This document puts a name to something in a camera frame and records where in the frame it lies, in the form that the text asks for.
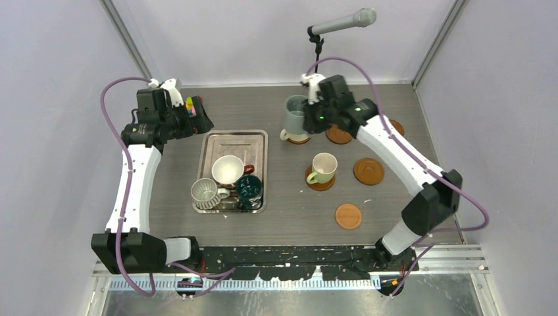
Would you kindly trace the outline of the grey ribbed mug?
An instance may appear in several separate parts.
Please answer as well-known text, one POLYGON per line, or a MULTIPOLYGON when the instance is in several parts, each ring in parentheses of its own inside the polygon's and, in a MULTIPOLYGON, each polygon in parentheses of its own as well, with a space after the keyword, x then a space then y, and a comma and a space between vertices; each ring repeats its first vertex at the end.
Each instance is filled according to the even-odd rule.
POLYGON ((201 178, 193 183, 191 197, 200 210, 214 209, 223 199, 230 196, 230 190, 221 188, 213 179, 201 178))

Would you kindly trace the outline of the dark green patterned mug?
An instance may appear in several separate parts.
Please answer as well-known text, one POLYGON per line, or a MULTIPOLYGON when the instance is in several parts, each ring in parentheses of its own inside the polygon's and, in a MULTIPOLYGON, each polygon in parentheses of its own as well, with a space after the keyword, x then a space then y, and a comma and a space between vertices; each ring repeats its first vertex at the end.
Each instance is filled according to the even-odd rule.
POLYGON ((236 182, 238 209, 241 211, 258 210, 263 204, 262 180, 252 174, 243 175, 236 182))

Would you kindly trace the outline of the brown ridged wooden coaster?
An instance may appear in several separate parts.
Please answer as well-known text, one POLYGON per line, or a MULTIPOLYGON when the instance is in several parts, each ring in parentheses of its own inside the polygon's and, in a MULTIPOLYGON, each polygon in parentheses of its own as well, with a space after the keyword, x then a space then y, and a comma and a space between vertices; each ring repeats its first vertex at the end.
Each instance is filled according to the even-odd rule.
POLYGON ((348 144, 353 136, 346 131, 341 130, 337 126, 332 126, 326 131, 326 137, 334 144, 344 145, 348 144))
POLYGON ((353 174, 361 184, 374 186, 383 181, 385 169, 376 159, 362 158, 354 164, 353 174))
POLYGON ((392 126, 398 131, 399 134, 401 134, 402 136, 405 135, 405 129, 401 123, 399 123, 396 120, 390 120, 390 122, 392 126))
POLYGON ((322 172, 309 165, 305 172, 305 183, 316 191, 329 190, 335 183, 336 171, 337 169, 332 169, 330 172, 322 172))
POLYGON ((287 139, 287 141, 289 141, 290 143, 295 144, 295 145, 306 144, 310 140, 311 140, 311 138, 305 138, 303 140, 293 140, 293 139, 290 139, 290 138, 287 139))

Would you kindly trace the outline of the cream mug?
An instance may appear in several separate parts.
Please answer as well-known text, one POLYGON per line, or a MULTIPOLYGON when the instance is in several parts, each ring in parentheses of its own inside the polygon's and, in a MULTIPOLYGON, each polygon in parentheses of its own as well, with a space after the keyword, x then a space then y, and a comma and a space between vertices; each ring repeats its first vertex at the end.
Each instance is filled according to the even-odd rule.
POLYGON ((293 140, 303 140, 305 138, 310 138, 310 137, 306 134, 292 134, 288 132, 286 129, 281 130, 280 139, 283 141, 287 141, 288 138, 293 140))

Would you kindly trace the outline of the silver microphone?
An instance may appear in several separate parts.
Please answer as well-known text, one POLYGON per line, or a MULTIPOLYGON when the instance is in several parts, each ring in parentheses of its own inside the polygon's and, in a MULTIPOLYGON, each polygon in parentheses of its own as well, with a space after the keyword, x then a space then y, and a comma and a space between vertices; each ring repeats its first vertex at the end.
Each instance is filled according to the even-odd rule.
POLYGON ((320 36, 331 32, 337 32, 348 28, 366 28, 376 22, 377 12, 373 8, 362 8, 348 16, 315 24, 307 28, 310 36, 320 36))

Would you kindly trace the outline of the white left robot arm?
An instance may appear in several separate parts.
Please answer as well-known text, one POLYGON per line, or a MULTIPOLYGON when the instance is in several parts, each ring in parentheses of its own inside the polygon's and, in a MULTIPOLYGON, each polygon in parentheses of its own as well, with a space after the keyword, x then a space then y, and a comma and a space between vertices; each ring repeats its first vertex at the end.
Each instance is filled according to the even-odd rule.
POLYGON ((162 240, 149 233, 151 193, 165 144, 204 134, 214 124, 198 95, 176 107, 170 92, 162 88, 139 90, 136 97, 136 119, 120 133, 125 149, 114 210, 105 231, 92 236, 91 248, 113 275, 122 270, 128 274, 161 273, 175 261, 192 273, 202 262, 195 237, 162 240))

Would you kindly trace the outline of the white bowl cup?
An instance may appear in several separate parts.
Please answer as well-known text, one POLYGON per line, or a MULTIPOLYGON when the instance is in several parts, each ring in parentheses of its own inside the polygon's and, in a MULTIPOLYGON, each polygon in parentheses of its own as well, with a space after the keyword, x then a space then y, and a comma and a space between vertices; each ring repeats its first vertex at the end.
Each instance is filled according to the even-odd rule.
POLYGON ((255 172, 254 165, 246 165, 235 155, 225 155, 218 158, 212 165, 211 174, 214 180, 223 188, 232 189, 243 176, 255 172))

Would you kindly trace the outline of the light wooden coaster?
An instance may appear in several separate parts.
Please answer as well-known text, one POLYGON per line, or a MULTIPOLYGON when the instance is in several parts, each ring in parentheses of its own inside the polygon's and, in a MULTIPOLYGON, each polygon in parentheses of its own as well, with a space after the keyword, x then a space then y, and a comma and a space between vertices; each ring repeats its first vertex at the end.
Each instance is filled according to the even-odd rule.
POLYGON ((337 224, 347 230, 356 229, 362 223, 362 219, 361 210, 350 203, 340 205, 335 212, 337 224))

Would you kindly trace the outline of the grey-blue mug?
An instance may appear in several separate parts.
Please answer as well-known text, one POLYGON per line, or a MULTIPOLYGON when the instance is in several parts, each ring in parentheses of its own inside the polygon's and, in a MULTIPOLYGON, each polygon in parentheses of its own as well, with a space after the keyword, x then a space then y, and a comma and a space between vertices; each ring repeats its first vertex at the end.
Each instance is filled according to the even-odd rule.
POLYGON ((286 100, 283 128, 290 134, 305 134, 303 123, 305 120, 304 104, 307 98, 304 95, 293 95, 286 100))

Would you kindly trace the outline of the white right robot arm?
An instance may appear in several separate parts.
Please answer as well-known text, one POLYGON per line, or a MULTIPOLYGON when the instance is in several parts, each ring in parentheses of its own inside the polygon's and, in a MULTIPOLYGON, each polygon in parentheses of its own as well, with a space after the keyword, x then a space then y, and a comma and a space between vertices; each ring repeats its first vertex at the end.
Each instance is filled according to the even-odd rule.
POLYGON ((355 100, 343 76, 304 74, 301 84, 308 89, 303 130, 318 134, 337 126, 350 133, 394 171, 413 197, 402 210, 401 220, 375 243, 372 252, 378 267, 392 270, 405 251, 456 212, 456 189, 461 188, 463 178, 455 170, 445 172, 418 152, 373 100, 355 100))

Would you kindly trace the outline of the silver metal tray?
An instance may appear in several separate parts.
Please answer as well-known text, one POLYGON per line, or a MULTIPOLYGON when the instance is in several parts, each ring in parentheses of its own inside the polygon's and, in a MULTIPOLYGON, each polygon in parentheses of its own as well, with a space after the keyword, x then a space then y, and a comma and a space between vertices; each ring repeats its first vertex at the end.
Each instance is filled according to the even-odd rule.
POLYGON ((239 199, 235 189, 229 188, 230 196, 212 209, 203 210, 194 203, 193 209, 198 213, 261 213, 266 207, 268 134, 264 130, 212 130, 201 143, 197 179, 212 178, 211 169, 214 163, 225 155, 234 155, 244 164, 253 165, 257 176, 263 183, 263 194, 260 202, 249 209, 238 206, 239 199))

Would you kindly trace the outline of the light green cup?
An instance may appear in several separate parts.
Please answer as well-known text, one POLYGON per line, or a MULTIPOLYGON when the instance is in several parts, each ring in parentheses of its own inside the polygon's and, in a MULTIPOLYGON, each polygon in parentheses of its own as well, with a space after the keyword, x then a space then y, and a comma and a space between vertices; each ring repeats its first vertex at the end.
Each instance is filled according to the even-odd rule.
POLYGON ((338 161, 331 153, 318 153, 313 157, 311 172, 306 177, 308 184, 325 184, 336 174, 338 161))

